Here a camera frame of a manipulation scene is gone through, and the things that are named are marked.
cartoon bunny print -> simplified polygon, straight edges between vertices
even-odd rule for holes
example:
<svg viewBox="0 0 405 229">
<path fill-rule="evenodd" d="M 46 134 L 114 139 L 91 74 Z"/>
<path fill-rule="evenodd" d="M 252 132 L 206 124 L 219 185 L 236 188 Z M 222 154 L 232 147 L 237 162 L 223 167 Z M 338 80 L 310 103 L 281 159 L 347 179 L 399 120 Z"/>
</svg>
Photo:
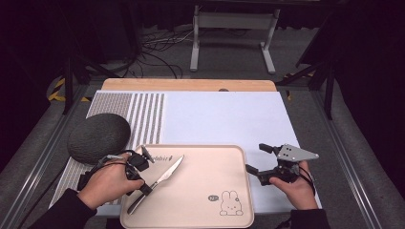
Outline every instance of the cartoon bunny print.
<svg viewBox="0 0 405 229">
<path fill-rule="evenodd" d="M 223 202 L 221 203 L 221 209 L 221 216 L 241 216 L 244 214 L 244 212 L 242 211 L 242 204 L 239 201 L 238 194 L 235 191 L 223 192 Z"/>
</svg>

wooden edge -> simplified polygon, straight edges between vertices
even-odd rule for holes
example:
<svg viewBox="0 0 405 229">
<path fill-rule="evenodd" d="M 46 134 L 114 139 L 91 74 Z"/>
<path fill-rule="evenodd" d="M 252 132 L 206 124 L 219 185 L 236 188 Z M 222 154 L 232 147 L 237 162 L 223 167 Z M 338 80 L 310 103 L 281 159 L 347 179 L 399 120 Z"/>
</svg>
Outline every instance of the wooden edge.
<svg viewBox="0 0 405 229">
<path fill-rule="evenodd" d="M 200 91 L 277 92 L 270 80 L 109 78 L 101 90 L 112 91 Z"/>
</svg>

hand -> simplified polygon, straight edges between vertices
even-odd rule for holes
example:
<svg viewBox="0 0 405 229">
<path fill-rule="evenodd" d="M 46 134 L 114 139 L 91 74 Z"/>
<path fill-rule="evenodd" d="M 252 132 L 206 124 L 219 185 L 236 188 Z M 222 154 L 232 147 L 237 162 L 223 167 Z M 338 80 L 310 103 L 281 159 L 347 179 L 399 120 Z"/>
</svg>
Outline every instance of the hand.
<svg viewBox="0 0 405 229">
<path fill-rule="evenodd" d="M 123 159 L 108 161 L 106 165 L 109 163 L 126 163 L 129 155 L 122 154 L 120 156 Z M 128 180 L 125 175 L 125 165 L 113 164 L 94 173 L 86 187 L 77 196 L 90 209 L 95 210 L 106 202 L 116 200 L 128 192 L 139 189 L 143 183 L 142 179 Z"/>
<path fill-rule="evenodd" d="M 301 161 L 300 167 L 309 172 L 309 166 L 306 161 Z M 298 177 L 293 183 L 284 182 L 277 177 L 272 177 L 269 181 L 287 195 L 288 200 L 296 209 L 318 209 L 312 188 L 301 177 Z"/>
</svg>

metal rail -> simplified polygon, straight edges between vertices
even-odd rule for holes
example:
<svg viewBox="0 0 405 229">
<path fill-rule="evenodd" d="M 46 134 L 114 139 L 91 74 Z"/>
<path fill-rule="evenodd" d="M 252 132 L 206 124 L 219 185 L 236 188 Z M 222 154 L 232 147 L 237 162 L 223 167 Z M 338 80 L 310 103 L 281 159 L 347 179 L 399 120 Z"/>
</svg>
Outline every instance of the metal rail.
<svg viewBox="0 0 405 229">
<path fill-rule="evenodd" d="M 343 145 L 343 142 L 334 127 L 331 120 L 327 118 L 327 115 L 323 109 L 323 100 L 319 92 L 311 92 L 312 98 L 315 101 L 316 108 L 318 109 L 325 125 L 330 133 L 333 140 L 337 157 L 339 159 L 340 165 L 342 166 L 343 172 L 345 173 L 346 179 L 352 188 L 353 195 L 357 201 L 361 213 L 363 214 L 364 220 L 369 228 L 382 228 L 378 220 L 378 217 L 372 207 L 372 204 L 367 197 L 366 191 L 361 183 L 357 173 L 352 166 L 351 160 L 348 153 Z"/>
<path fill-rule="evenodd" d="M 36 161 L 31 173 L 28 175 L 26 181 L 24 182 L 23 187 L 21 188 L 17 198 L 15 199 L 9 212 L 1 223 L 0 228 L 14 228 L 15 224 L 18 222 L 18 220 L 20 220 L 24 209 L 27 207 L 32 194 L 35 191 L 36 186 L 38 185 L 49 162 L 51 161 L 55 148 L 59 144 L 60 138 L 62 137 L 66 126 L 75 113 L 75 109 L 77 108 L 81 97 L 83 97 L 86 93 L 87 87 L 88 86 L 86 85 L 77 86 L 73 106 L 65 115 L 60 117 L 50 139 L 47 142 L 47 145 L 39 156 L 39 159 Z"/>
</svg>

tray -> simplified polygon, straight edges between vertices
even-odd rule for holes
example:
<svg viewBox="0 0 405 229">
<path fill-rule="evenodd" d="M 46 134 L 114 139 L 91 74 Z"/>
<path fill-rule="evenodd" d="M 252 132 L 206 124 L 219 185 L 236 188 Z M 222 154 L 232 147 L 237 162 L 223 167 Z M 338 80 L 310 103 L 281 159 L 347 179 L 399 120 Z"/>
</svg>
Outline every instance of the tray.
<svg viewBox="0 0 405 229">
<path fill-rule="evenodd" d="M 133 215 L 140 195 L 124 197 L 125 228 L 246 228 L 254 219 L 245 153 L 234 145 L 145 145 L 156 160 L 141 176 L 155 182 L 180 156 L 175 173 L 159 184 Z"/>
</svg>

